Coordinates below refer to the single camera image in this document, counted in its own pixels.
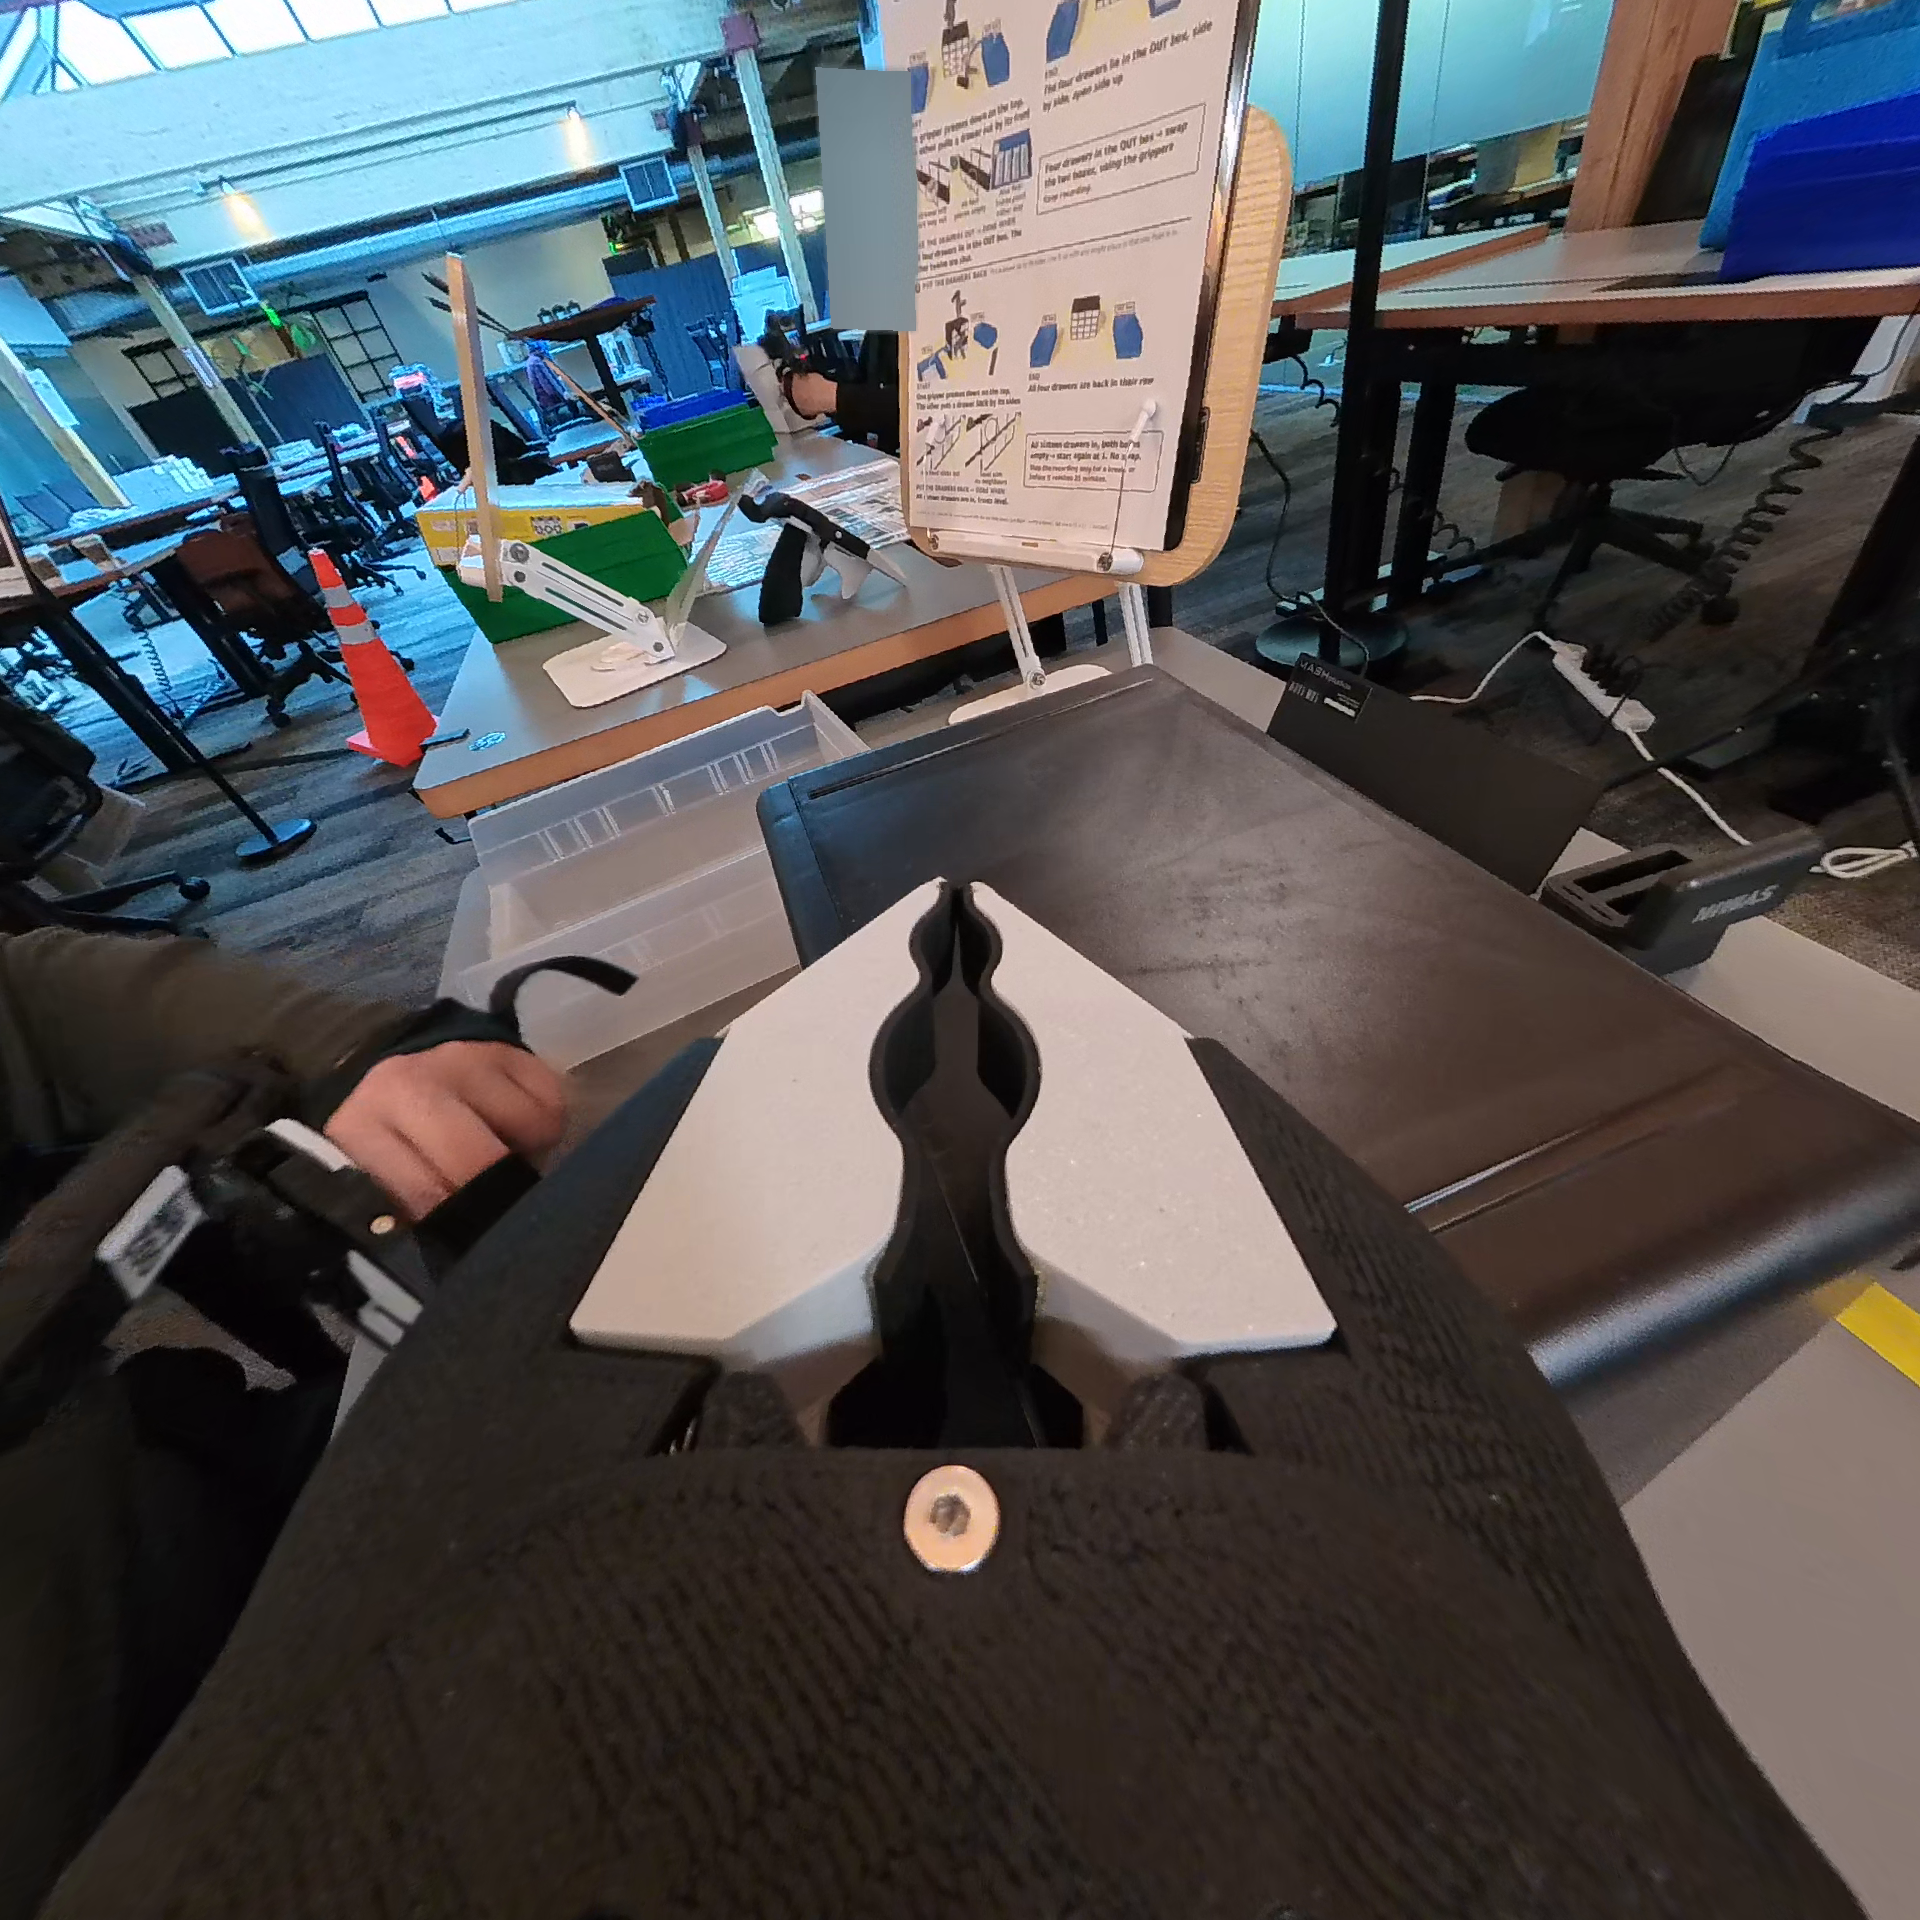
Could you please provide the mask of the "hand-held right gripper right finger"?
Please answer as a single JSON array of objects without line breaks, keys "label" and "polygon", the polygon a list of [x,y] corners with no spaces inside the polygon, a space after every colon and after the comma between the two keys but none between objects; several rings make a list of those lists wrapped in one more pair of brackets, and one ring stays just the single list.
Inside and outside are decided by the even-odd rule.
[{"label": "hand-held right gripper right finger", "polygon": [[990,935],[983,1000],[1037,1050],[1002,1148],[1013,1245],[1037,1270],[1037,1368],[1113,1427],[1131,1388],[1179,1364],[1320,1349],[1338,1310],[1191,1031],[990,888],[968,888],[968,907]]}]

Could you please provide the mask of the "person's left forearm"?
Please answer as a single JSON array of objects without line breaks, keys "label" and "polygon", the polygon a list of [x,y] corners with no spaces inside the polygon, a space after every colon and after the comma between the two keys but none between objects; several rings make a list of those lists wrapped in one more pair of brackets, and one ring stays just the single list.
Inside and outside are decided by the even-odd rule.
[{"label": "person's left forearm", "polygon": [[279,1061],[323,1086],[403,1030],[403,1000],[315,996],[193,935],[0,935],[0,1148],[100,1145],[186,1072]]}]

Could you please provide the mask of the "large green box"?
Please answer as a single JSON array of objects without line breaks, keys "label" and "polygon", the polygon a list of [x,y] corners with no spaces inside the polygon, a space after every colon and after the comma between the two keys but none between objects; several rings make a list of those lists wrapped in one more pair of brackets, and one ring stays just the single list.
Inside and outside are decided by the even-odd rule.
[{"label": "large green box", "polygon": [[[567,555],[592,582],[635,592],[635,600],[669,600],[688,582],[688,570],[697,570],[697,551],[675,539],[669,516],[610,516],[610,524],[585,524],[585,538],[554,538],[535,551],[554,551],[554,555]],[[487,641],[567,624],[567,610],[544,610],[520,582],[499,582],[499,600],[487,600],[487,582],[466,582],[457,570],[442,570],[442,582],[457,592],[457,610],[477,619]]]}]

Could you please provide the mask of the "wooden slat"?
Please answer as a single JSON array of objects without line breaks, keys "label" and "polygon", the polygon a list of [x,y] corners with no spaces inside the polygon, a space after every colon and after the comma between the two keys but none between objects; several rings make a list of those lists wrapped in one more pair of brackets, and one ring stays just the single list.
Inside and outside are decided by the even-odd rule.
[{"label": "wooden slat", "polygon": [[466,492],[477,492],[477,551],[487,551],[487,600],[499,600],[499,509],[494,509],[494,381],[487,381],[487,313],[466,255],[442,255],[450,341],[457,341],[457,419],[466,419]]}]

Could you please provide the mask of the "yellow box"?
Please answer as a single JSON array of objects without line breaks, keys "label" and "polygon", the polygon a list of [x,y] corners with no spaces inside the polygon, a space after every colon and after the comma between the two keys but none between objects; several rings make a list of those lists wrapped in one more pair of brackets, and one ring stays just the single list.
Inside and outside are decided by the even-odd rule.
[{"label": "yellow box", "polygon": [[[409,516],[417,516],[422,555],[457,570],[477,538],[477,492],[438,492]],[[494,524],[510,539],[554,539],[554,538],[610,524],[610,516],[651,516],[651,500],[635,487],[572,487],[572,476],[494,487]]]}]

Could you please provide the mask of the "white jointed arm stand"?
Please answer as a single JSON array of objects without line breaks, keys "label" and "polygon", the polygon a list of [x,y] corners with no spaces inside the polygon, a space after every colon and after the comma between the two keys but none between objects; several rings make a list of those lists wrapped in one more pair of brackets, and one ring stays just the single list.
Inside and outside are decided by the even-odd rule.
[{"label": "white jointed arm stand", "polygon": [[535,551],[535,539],[494,539],[499,582],[535,592],[544,610],[567,610],[572,624],[592,624],[592,641],[544,661],[544,672],[557,686],[567,706],[610,706],[645,686],[720,665],[728,641],[697,619],[658,619],[635,592],[592,582],[585,570]]}]

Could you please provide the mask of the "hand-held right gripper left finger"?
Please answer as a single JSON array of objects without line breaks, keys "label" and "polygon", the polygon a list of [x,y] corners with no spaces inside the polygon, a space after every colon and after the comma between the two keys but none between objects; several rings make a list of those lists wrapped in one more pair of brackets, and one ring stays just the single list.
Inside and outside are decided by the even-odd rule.
[{"label": "hand-held right gripper left finger", "polygon": [[951,888],[911,888],[728,1030],[567,1334],[770,1380],[827,1447],[951,1427],[968,1245],[911,1105]]}]

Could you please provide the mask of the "yellow tape strip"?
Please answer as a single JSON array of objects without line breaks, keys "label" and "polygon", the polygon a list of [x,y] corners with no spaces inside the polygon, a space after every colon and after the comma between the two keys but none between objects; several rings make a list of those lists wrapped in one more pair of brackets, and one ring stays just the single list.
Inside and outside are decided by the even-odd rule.
[{"label": "yellow tape strip", "polygon": [[1920,1388],[1920,1310],[1893,1289],[1858,1289],[1837,1328]]}]

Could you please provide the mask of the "wooden post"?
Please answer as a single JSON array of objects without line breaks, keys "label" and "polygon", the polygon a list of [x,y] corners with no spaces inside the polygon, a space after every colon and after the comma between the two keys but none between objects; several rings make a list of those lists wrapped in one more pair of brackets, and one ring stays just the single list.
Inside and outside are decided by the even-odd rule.
[{"label": "wooden post", "polygon": [[1587,147],[1571,181],[1571,234],[1637,228],[1648,176],[1679,114],[1692,56],[1713,56],[1732,15],[1713,0],[1615,0]]}]

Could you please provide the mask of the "printed instruction sheet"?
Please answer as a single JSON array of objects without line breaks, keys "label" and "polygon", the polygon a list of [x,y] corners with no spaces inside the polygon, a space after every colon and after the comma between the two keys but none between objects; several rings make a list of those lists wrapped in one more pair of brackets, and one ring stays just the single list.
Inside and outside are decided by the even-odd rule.
[{"label": "printed instruction sheet", "polygon": [[911,78],[923,551],[1147,576],[1182,538],[1250,30],[1250,0],[863,10]]}]

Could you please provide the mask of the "wooden desk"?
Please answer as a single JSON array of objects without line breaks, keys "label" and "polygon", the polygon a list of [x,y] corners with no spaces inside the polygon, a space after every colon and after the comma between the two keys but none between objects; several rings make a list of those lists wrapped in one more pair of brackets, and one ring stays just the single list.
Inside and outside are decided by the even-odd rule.
[{"label": "wooden desk", "polygon": [[1755,274],[1732,282],[1692,228],[1501,228],[1384,240],[1380,326],[1764,326],[1764,313],[1912,313],[1920,270]]}]

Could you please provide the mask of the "person's dark clothing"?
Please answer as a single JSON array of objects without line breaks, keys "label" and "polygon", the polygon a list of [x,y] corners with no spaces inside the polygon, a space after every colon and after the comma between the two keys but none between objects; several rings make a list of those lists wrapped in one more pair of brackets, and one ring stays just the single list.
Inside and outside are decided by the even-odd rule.
[{"label": "person's dark clothing", "polygon": [[161,1341],[0,1450],[0,1910],[33,1920],[222,1653],[323,1433],[323,1380]]}]

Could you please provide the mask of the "black pole with base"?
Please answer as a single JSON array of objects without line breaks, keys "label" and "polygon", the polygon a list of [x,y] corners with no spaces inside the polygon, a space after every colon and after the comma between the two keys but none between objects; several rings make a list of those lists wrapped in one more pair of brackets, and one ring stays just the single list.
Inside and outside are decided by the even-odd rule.
[{"label": "black pole with base", "polygon": [[1402,127],[1402,30],[1408,0],[1380,0],[1380,49],[1372,49],[1372,144],[1357,144],[1357,253],[1355,253],[1355,300],[1343,300],[1343,419],[1338,419],[1338,500],[1328,500],[1328,582],[1310,610],[1285,619],[1285,654],[1343,665],[1343,610],[1355,592],[1380,592],[1380,555],[1357,555],[1357,492],[1372,492],[1372,379],[1380,379],[1380,270],[1384,270],[1384,196],[1397,196],[1397,127]]}]

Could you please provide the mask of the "printed paper sheets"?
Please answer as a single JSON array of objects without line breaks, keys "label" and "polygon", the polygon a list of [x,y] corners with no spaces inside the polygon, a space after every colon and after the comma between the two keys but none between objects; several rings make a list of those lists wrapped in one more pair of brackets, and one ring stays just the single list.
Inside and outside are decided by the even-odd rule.
[{"label": "printed paper sheets", "polygon": [[[827,516],[847,516],[863,539],[873,539],[890,555],[911,539],[911,524],[903,524],[903,467],[890,457],[863,457],[863,467],[789,476],[789,487],[777,487],[770,467],[749,467],[743,492],[804,492],[804,500],[818,500]],[[728,509],[698,582],[706,592],[756,592],[770,551],[777,551],[777,524],[749,524],[749,516]]]}]

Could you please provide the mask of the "orange traffic cone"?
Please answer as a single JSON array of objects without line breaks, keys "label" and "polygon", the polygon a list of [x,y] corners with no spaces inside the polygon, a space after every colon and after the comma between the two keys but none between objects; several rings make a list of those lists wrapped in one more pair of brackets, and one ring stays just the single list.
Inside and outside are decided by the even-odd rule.
[{"label": "orange traffic cone", "polygon": [[356,592],[339,582],[330,551],[313,551],[313,576],[323,592],[330,654],[339,654],[348,700],[356,700],[348,747],[388,757],[388,764],[417,764],[438,746],[438,706],[417,700],[409,665],[388,654],[388,632],[356,610]]}]

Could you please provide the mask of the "white holder stand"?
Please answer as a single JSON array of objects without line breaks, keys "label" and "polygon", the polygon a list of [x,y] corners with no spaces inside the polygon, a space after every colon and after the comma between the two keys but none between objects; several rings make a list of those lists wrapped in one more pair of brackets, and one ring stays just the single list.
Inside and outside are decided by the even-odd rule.
[{"label": "white holder stand", "polygon": [[[1023,632],[1015,576],[1013,576],[1013,570],[983,570],[983,576],[990,576],[990,600],[1002,600],[1002,619],[1013,619],[1015,686],[1002,686],[1002,696],[983,696],[983,700],[962,700],[951,722],[990,720],[990,706],[1015,706],[1015,700],[1040,700],[1040,696],[1080,696],[1080,686],[1103,686],[1103,672],[1113,672],[1113,665],[1040,665],[1040,661],[1037,661],[1037,632]],[[1132,576],[1119,582],[1119,624],[1131,624],[1131,665],[1151,665],[1151,600],[1147,600]]]}]

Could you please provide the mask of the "clear plastic bin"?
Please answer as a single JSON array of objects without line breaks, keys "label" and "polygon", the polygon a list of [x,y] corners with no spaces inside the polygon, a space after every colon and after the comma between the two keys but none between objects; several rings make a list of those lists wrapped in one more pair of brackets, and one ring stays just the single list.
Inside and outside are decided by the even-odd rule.
[{"label": "clear plastic bin", "polygon": [[635,996],[535,977],[520,996],[525,1043],[585,1072],[728,996],[789,967],[789,929],[756,841],[756,796],[868,746],[804,696],[743,706],[603,772],[466,817],[477,876],[457,888],[442,996],[487,1011],[535,958],[610,958]]}]

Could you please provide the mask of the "wooden sheet holder board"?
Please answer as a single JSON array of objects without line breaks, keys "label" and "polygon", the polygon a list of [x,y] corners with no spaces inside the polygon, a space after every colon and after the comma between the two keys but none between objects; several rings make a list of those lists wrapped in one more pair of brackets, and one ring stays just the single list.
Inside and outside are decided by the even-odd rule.
[{"label": "wooden sheet holder board", "polygon": [[943,570],[990,555],[990,570],[1056,570],[1056,576],[1103,576],[1103,582],[1191,582],[1227,551],[1233,492],[1243,492],[1264,341],[1269,341],[1269,300],[1275,300],[1275,255],[1285,255],[1285,196],[1291,196],[1285,132],[1269,108],[1243,108],[1203,410],[1179,431],[1182,538],[1171,551],[1113,555],[1113,539],[951,538],[951,524],[920,524],[920,516],[911,516],[911,539]]}]

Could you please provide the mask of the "black office chair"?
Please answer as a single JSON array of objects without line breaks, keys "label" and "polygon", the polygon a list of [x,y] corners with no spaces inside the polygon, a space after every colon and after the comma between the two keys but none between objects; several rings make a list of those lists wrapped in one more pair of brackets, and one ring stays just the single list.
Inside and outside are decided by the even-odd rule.
[{"label": "black office chair", "polygon": [[222,538],[243,539],[243,576],[222,576],[231,582],[222,619],[231,619],[231,632],[256,641],[256,661],[279,661],[271,722],[292,722],[280,700],[297,686],[339,686],[339,641],[330,641],[313,539],[292,524],[292,500],[280,500],[271,450],[231,450],[231,492],[243,492],[243,516],[222,516]]},{"label": "black office chair", "polygon": [[208,898],[208,876],[122,876],[122,888],[58,888],[58,861],[117,861],[122,837],[85,851],[88,822],[117,822],[136,804],[88,772],[88,747],[0,696],[0,935],[178,935],[193,898]]},{"label": "black office chair", "polygon": [[1540,600],[1571,592],[1592,551],[1632,551],[1679,576],[1679,592],[1648,619],[1648,641],[1679,632],[1683,619],[1738,624],[1738,576],[1772,539],[1772,524],[1805,500],[1821,439],[1837,425],[1805,425],[1755,509],[1703,539],[1683,516],[1621,509],[1621,487],[1652,487],[1679,450],[1738,450],[1781,431],[1813,390],[1858,390],[1850,359],[1869,313],[1813,313],[1813,326],[1713,326],[1713,367],[1648,367],[1648,379],[1587,379],[1587,381],[1526,381],[1480,410],[1473,450],[1501,457],[1501,476],[1562,476],[1577,500],[1548,524],[1571,538],[1562,576]]}]

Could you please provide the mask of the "stack of blue bins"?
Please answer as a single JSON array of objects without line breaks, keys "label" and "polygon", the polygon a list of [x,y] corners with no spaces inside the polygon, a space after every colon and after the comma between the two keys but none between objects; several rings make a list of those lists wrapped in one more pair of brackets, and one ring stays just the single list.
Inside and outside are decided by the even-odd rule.
[{"label": "stack of blue bins", "polygon": [[1732,282],[1920,270],[1912,0],[1799,0],[1764,30],[1703,253]]}]

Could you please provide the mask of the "grey work table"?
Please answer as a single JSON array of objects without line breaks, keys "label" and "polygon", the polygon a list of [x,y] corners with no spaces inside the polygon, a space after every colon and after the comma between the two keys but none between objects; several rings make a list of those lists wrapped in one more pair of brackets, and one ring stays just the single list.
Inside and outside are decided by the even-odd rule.
[{"label": "grey work table", "polygon": [[863,600],[834,600],[834,582],[818,582],[789,624],[756,624],[756,592],[706,592],[697,600],[697,624],[728,641],[706,665],[635,686],[603,706],[572,706],[554,686],[557,654],[610,654],[603,624],[554,624],[520,641],[477,632],[442,700],[450,746],[417,757],[417,804],[438,817],[477,817],[494,804],[616,764],[743,706],[789,706],[804,696],[847,696],[920,661],[951,661],[1002,632],[1002,600],[974,555],[943,570],[923,551],[903,551],[903,576],[868,576]]}]

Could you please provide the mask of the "black drawer cabinet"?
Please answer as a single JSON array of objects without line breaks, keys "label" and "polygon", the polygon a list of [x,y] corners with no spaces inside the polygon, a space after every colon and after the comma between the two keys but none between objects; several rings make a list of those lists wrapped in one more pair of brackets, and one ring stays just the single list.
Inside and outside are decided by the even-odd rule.
[{"label": "black drawer cabinet", "polygon": [[1592,1380],[1920,1250],[1920,1123],[1131,665],[756,796],[804,958],[990,888],[1355,1148]]}]

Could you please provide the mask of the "small green bin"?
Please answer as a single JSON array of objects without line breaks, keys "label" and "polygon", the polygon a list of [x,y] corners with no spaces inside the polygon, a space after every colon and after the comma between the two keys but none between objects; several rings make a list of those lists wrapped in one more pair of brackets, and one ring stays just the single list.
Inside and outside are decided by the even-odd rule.
[{"label": "small green bin", "polygon": [[756,399],[736,390],[728,410],[645,425],[635,450],[645,450],[658,492],[688,492],[688,487],[743,476],[743,467],[777,457],[777,425]]}]

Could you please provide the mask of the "idle hand-held gripper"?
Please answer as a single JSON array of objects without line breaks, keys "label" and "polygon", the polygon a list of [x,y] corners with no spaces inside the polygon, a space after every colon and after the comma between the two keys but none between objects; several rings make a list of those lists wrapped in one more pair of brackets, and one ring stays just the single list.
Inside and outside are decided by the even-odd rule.
[{"label": "idle hand-held gripper", "polygon": [[890,551],[863,539],[804,492],[736,492],[736,516],[777,524],[756,624],[789,624],[818,576],[834,576],[834,600],[863,600],[868,576],[911,582]]}]

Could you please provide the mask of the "black stand with round base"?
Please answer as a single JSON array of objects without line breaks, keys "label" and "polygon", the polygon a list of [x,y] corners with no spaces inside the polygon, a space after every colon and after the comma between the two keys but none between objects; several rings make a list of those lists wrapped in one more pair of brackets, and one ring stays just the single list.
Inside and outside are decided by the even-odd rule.
[{"label": "black stand with round base", "polygon": [[108,641],[79,619],[85,600],[100,600],[108,582],[122,582],[122,576],[148,576],[148,555],[88,555],[85,576],[79,570],[33,570],[27,555],[27,538],[0,516],[0,632],[14,641],[14,632],[40,632],[63,665],[79,665],[79,686],[85,696],[100,696],[117,720],[122,720],[122,736],[163,764],[163,772],[208,772],[243,817],[247,817],[247,837],[231,841],[231,861],[243,869],[271,869],[271,861],[292,861],[313,837],[315,837],[315,817],[280,817],[280,822],[271,822],[243,796],[231,796],[231,772],[108,661]]}]

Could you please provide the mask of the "white power strip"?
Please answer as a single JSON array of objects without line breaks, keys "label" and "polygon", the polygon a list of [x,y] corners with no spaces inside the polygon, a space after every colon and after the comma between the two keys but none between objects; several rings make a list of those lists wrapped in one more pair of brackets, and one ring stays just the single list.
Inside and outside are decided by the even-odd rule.
[{"label": "white power strip", "polygon": [[1648,706],[1637,696],[1607,686],[1607,672],[1587,665],[1577,641],[1548,641],[1548,654],[1556,654],[1556,672],[1562,672],[1615,736],[1632,736],[1632,746],[1652,736],[1652,706]]}]

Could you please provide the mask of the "person's left hand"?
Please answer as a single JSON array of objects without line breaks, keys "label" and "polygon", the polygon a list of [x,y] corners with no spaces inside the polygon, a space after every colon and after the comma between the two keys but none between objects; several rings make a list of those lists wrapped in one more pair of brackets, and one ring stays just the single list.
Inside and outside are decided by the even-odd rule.
[{"label": "person's left hand", "polygon": [[369,1165],[403,1215],[442,1206],[494,1159],[554,1159],[567,1134],[567,1086],[520,1043],[438,1043],[378,1061],[323,1145]]}]

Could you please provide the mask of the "black labelled box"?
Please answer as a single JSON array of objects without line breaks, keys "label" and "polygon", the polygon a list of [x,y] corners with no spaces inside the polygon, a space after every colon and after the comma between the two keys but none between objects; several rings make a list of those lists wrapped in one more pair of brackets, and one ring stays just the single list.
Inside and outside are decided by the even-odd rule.
[{"label": "black labelled box", "polygon": [[1571,837],[1592,817],[1607,785],[1540,757],[1473,720],[1443,720],[1397,686],[1357,686],[1328,661],[1291,661],[1269,746],[1303,747],[1320,772],[1480,861],[1488,876],[1540,893]]}]

